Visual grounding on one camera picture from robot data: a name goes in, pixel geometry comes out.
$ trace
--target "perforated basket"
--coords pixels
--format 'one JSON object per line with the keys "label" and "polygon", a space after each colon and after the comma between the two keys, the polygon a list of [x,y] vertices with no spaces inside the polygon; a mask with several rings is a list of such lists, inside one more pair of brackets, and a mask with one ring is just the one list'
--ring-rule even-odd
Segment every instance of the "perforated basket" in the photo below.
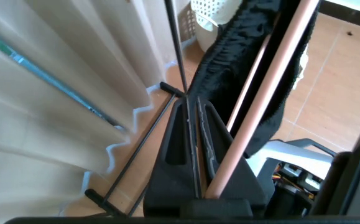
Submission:
{"label": "perforated basket", "polygon": [[234,16],[242,0],[192,0],[195,13],[196,39],[203,51],[216,40],[218,25],[226,24]]}

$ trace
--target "black fabric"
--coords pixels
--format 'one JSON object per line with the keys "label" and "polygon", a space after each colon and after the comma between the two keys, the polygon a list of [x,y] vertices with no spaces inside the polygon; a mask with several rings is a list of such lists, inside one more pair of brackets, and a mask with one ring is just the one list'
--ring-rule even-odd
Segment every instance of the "black fabric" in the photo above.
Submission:
{"label": "black fabric", "polygon": [[[299,1],[244,1],[217,41],[206,51],[189,89],[190,100],[196,96],[207,98],[227,123],[246,81],[254,59],[267,34],[272,38],[252,80],[246,97],[231,130],[235,137],[250,105],[262,83]],[[310,39],[317,10],[308,24],[296,51],[276,89],[249,145],[245,156],[256,153],[276,133],[284,114],[284,106],[298,75],[299,62]]]}

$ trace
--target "orange tile floor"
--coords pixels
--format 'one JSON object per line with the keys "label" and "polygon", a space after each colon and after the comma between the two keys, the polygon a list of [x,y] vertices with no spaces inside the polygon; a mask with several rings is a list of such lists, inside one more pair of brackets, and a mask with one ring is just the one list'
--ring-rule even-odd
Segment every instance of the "orange tile floor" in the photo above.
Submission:
{"label": "orange tile floor", "polygon": [[[184,53],[188,86],[203,56],[195,42]],[[290,94],[285,115],[274,139],[284,141],[311,138],[336,151],[353,148],[360,133],[360,27],[320,14],[308,47],[308,64],[297,89]],[[167,70],[167,83],[182,90],[178,67]],[[169,94],[156,90],[151,94],[154,109],[138,114],[139,132],[131,143],[113,150],[115,169],[107,176],[93,174],[89,188],[104,195],[122,170],[139,141],[154,122]],[[147,184],[170,115],[164,114],[109,201],[129,212]],[[86,216],[104,212],[86,197],[69,204],[65,214]],[[142,202],[135,217],[142,216]]]}

